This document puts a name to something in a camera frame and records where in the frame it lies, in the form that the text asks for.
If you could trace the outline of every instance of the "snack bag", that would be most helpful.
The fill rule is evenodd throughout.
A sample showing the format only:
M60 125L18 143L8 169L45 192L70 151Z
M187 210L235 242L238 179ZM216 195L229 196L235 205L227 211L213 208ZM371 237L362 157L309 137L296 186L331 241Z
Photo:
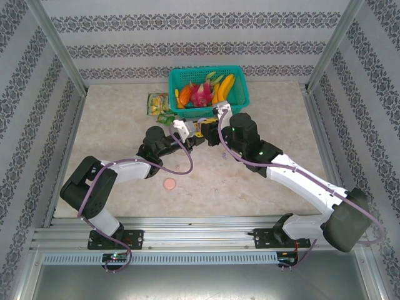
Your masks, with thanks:
M158 116L171 110L167 92L151 92L147 97L147 115Z
M166 126L170 126L174 120L174 116L166 116L164 114L160 114L157 118L158 123L165 124Z

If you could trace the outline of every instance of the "red wire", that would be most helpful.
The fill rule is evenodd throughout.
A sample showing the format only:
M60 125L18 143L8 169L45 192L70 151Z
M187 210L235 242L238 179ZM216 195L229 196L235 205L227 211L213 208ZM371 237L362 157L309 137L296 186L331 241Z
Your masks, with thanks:
M294 252L296 253L295 259L299 257L299 242L294 241Z
M131 241L131 239L129 239L128 237L125 237L125 238L123 239L123 241L125 241L125 240L127 240L127 241L130 243L130 245L133 244L132 241Z

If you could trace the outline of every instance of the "banana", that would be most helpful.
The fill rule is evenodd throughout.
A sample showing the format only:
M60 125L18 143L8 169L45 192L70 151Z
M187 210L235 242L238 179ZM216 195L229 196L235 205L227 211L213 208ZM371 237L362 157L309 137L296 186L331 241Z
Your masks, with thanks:
M224 99L225 100L228 98L228 94L231 91L234 83L235 83L235 77L233 77L232 81L229 82L229 86L224 91Z
M234 82L235 76L233 74L226 76L218 89L218 102L226 100Z
M185 108L182 103L179 100L179 90L175 89L175 98L176 98L176 104L177 104L177 108Z
M217 84L214 86L214 97L212 98L212 102L211 102L211 103L213 103L213 104L218 103L218 90L219 90L219 86L220 86L220 83L217 83Z

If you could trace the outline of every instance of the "pink disc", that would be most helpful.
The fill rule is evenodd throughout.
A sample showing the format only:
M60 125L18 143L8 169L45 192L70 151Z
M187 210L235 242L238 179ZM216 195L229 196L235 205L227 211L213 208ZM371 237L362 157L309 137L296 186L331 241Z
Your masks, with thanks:
M168 191L174 189L176 187L176 181L173 178L167 178L164 181L164 189L167 189Z

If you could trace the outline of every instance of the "perforated metal strip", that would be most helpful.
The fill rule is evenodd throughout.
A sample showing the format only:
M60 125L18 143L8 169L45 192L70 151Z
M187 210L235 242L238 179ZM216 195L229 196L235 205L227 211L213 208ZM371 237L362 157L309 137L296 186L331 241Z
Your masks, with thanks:
M102 264L101 253L48 253L44 265L89 266ZM276 264L276 252L227 253L134 253L133 265Z

